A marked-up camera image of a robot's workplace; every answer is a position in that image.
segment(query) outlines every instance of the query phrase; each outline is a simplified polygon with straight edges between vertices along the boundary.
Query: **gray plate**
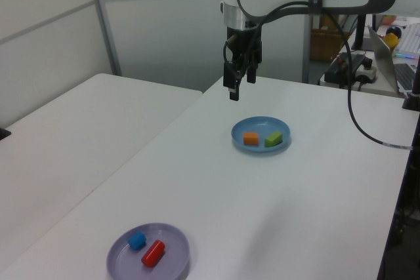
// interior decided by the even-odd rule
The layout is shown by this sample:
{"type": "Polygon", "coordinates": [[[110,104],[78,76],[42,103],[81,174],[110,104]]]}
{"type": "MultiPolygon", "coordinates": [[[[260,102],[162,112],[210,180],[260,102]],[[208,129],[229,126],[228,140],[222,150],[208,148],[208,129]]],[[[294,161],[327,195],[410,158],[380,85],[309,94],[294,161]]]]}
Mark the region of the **gray plate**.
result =
{"type": "Polygon", "coordinates": [[[113,280],[177,280],[189,258],[188,240],[179,229],[169,224],[150,223],[124,233],[112,245],[106,267],[113,280]],[[146,246],[133,250],[128,240],[138,231],[146,236],[146,246]],[[156,239],[165,243],[165,252],[156,266],[149,268],[143,265],[141,258],[156,239]]]}

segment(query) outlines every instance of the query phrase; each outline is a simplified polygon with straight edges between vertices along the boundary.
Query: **desk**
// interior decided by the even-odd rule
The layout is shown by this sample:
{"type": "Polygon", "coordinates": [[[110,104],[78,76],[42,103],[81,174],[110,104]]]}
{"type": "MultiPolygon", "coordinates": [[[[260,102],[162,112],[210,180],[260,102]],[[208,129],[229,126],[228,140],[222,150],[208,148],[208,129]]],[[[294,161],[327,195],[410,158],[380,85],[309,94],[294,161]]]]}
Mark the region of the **desk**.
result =
{"type": "Polygon", "coordinates": [[[0,141],[0,271],[200,95],[100,74],[11,125],[0,141]]]}
{"type": "MultiPolygon", "coordinates": [[[[401,99],[355,92],[360,125],[410,144],[418,113],[401,99]]],[[[376,279],[408,151],[362,136],[340,89],[257,78],[239,102],[220,80],[0,274],[8,279],[108,279],[106,255],[149,222],[190,242],[188,279],[376,279]],[[237,150],[239,120],[291,128],[280,154],[237,150]]]]}
{"type": "MultiPolygon", "coordinates": [[[[395,21],[394,24],[398,24],[401,26],[405,26],[408,24],[414,24],[414,23],[420,23],[420,19],[418,18],[407,18],[407,21],[403,22],[403,21],[395,21]]],[[[380,26],[377,33],[379,35],[385,35],[387,32],[387,29],[389,28],[389,26],[380,26]]],[[[350,47],[353,45],[354,43],[354,39],[356,37],[356,32],[353,32],[353,34],[348,38],[348,44],[350,45],[350,47]]],[[[369,30],[367,28],[365,28],[364,30],[364,34],[365,37],[369,37],[369,30]]],[[[346,48],[343,47],[340,52],[346,52],[346,48]]],[[[352,54],[364,54],[365,52],[362,50],[357,50],[355,52],[352,52],[352,54]]],[[[375,61],[375,55],[373,52],[366,52],[366,57],[370,58],[373,60],[372,62],[372,66],[377,67],[376,61],[375,61]]],[[[415,68],[417,67],[417,60],[412,60],[412,59],[407,59],[407,58],[393,58],[394,60],[394,64],[409,64],[409,65],[415,65],[415,68]]],[[[403,98],[404,95],[403,94],[397,94],[395,93],[394,89],[391,87],[391,85],[389,84],[388,80],[385,78],[385,76],[381,73],[380,69],[377,69],[376,72],[376,80],[374,83],[366,83],[365,85],[362,85],[362,88],[360,89],[361,92],[367,92],[367,93],[374,93],[374,94],[380,94],[380,95],[386,95],[386,96],[393,96],[393,97],[399,97],[399,98],[403,98]]],[[[320,79],[320,85],[325,86],[325,87],[335,87],[338,88],[338,85],[334,84],[334,83],[328,83],[325,82],[324,79],[324,75],[321,77],[320,79]]],[[[352,86],[352,90],[357,90],[359,87],[359,82],[353,84],[352,86]]]]}

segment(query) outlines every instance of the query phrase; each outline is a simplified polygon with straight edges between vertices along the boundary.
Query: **black cable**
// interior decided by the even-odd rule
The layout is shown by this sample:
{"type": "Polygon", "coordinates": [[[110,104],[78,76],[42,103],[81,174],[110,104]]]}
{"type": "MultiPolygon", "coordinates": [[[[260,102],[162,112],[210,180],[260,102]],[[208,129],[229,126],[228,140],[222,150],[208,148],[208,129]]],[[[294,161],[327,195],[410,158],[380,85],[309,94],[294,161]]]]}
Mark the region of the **black cable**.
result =
{"type": "Polygon", "coordinates": [[[364,85],[365,83],[364,83],[364,80],[363,79],[361,79],[360,80],[360,84],[359,84],[359,87],[358,87],[358,89],[357,89],[357,91],[358,92],[360,92],[360,89],[362,88],[362,85],[364,85]]]}
{"type": "MultiPolygon", "coordinates": [[[[256,41],[257,39],[257,34],[260,33],[261,28],[263,27],[263,25],[271,18],[271,16],[273,16],[274,14],[277,14],[279,11],[281,11],[282,9],[286,8],[286,7],[290,7],[290,6],[296,6],[296,5],[300,5],[300,6],[308,6],[308,2],[307,1],[291,1],[289,3],[285,3],[284,5],[281,5],[277,8],[275,8],[274,10],[272,10],[271,12],[269,12],[260,22],[260,24],[257,26],[257,30],[256,32],[254,32],[249,45],[248,45],[248,49],[246,52],[245,56],[248,56],[249,53],[251,52],[253,43],[256,41]]],[[[371,135],[369,135],[367,132],[365,132],[360,125],[358,124],[356,118],[354,117],[353,114],[353,109],[352,109],[352,100],[351,100],[351,94],[352,94],[352,89],[351,89],[351,84],[352,84],[352,69],[353,69],[353,63],[352,63],[352,55],[351,55],[351,50],[350,50],[350,46],[348,45],[348,41],[346,38],[346,35],[344,34],[343,29],[341,28],[341,26],[339,25],[339,23],[336,21],[336,19],[333,17],[333,15],[327,10],[327,9],[323,9],[323,12],[328,16],[328,18],[334,23],[335,27],[337,28],[338,32],[340,33],[340,36],[342,38],[342,40],[344,41],[345,47],[346,47],[346,53],[348,56],[348,89],[347,89],[347,106],[348,106],[348,112],[350,114],[350,117],[352,119],[352,122],[354,123],[354,126],[356,126],[356,128],[368,139],[372,140],[373,142],[376,142],[377,144],[381,144],[383,146],[386,147],[390,147],[390,148],[396,148],[396,149],[403,149],[403,150],[414,150],[414,151],[420,151],[420,147],[413,147],[413,146],[400,146],[400,145],[396,145],[396,144],[389,144],[387,142],[378,140],[374,137],[372,137],[371,135]]],[[[291,13],[285,13],[283,15],[279,15],[277,16],[277,19],[282,18],[284,16],[290,15],[291,13]]],[[[227,47],[227,42],[225,43],[224,46],[224,57],[226,57],[226,47],[227,47]]],[[[244,75],[245,75],[245,71],[246,71],[246,66],[245,66],[245,62],[242,65],[242,68],[240,73],[235,73],[236,75],[236,79],[241,79],[244,75]]]]}
{"type": "Polygon", "coordinates": [[[354,126],[356,126],[356,128],[368,139],[372,140],[373,142],[376,142],[377,144],[381,144],[383,146],[386,147],[391,147],[391,148],[396,148],[396,149],[404,149],[404,150],[415,150],[415,151],[420,151],[420,147],[413,147],[413,146],[399,146],[396,144],[389,144],[387,142],[383,142],[380,141],[374,137],[372,137],[370,134],[368,134],[367,132],[365,132],[360,125],[358,124],[356,118],[354,117],[353,114],[353,109],[352,109],[352,69],[353,69],[353,63],[352,63],[352,55],[350,52],[350,46],[348,45],[348,41],[347,38],[344,34],[343,29],[340,27],[339,23],[336,21],[336,19],[333,17],[333,15],[327,10],[327,9],[323,9],[324,13],[328,16],[328,18],[330,18],[330,20],[334,23],[335,27],[337,28],[338,32],[341,35],[341,38],[344,41],[345,47],[346,47],[346,52],[347,52],[347,56],[348,56],[348,85],[347,85],[347,106],[348,106],[348,112],[350,114],[350,117],[354,123],[354,126]]]}
{"type": "MultiPolygon", "coordinates": [[[[290,7],[290,6],[308,6],[308,2],[307,1],[291,1],[289,3],[285,3],[284,5],[281,5],[277,8],[275,8],[274,10],[272,10],[271,12],[269,12],[260,22],[260,24],[257,26],[256,30],[254,31],[254,34],[249,42],[247,51],[245,53],[245,58],[247,58],[247,56],[249,56],[249,54],[251,53],[251,49],[253,46],[253,43],[257,40],[257,35],[260,34],[261,32],[261,28],[263,27],[263,25],[275,14],[277,14],[279,11],[281,11],[282,9],[286,8],[286,7],[290,7]]],[[[288,16],[290,14],[288,13],[284,13],[281,14],[277,17],[277,19],[279,18],[283,18],[284,16],[288,16]]],[[[226,57],[226,48],[228,46],[228,42],[226,41],[224,46],[223,46],[223,58],[224,58],[224,63],[226,64],[226,66],[228,67],[228,69],[230,70],[230,72],[232,72],[235,76],[235,78],[237,80],[240,80],[246,72],[246,63],[244,62],[242,64],[242,69],[240,70],[239,73],[237,73],[234,69],[232,69],[230,62],[227,60],[226,57]]]]}
{"type": "Polygon", "coordinates": [[[353,29],[353,27],[354,27],[354,24],[357,22],[357,20],[359,19],[359,16],[357,16],[355,19],[354,19],[354,21],[353,21],[353,23],[352,23],[352,25],[351,25],[351,27],[350,27],[350,33],[353,33],[353,31],[354,31],[354,29],[353,29]]]}

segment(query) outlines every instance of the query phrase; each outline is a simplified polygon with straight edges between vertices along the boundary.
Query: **keyboard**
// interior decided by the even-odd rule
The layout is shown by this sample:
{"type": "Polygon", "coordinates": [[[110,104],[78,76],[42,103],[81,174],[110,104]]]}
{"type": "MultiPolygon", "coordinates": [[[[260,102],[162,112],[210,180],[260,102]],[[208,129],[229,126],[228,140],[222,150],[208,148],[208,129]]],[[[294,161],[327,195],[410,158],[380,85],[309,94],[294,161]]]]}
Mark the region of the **keyboard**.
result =
{"type": "Polygon", "coordinates": [[[408,64],[394,64],[396,80],[402,88],[409,91],[413,88],[415,72],[408,64]]]}
{"type": "Polygon", "coordinates": [[[419,58],[420,24],[410,24],[402,31],[395,53],[399,57],[419,58]]]}

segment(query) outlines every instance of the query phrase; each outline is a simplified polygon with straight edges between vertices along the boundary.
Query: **cardboard box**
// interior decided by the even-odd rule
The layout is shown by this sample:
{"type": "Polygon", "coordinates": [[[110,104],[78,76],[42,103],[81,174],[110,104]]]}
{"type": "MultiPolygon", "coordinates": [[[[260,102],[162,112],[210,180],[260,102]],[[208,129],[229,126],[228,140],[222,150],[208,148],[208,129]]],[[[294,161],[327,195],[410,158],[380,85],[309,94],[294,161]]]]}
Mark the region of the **cardboard box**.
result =
{"type": "MultiPolygon", "coordinates": [[[[326,16],[319,18],[319,28],[312,29],[310,35],[310,59],[332,62],[344,45],[343,39],[333,22],[326,16]]],[[[345,32],[345,35],[348,38],[350,34],[345,32]]]]}

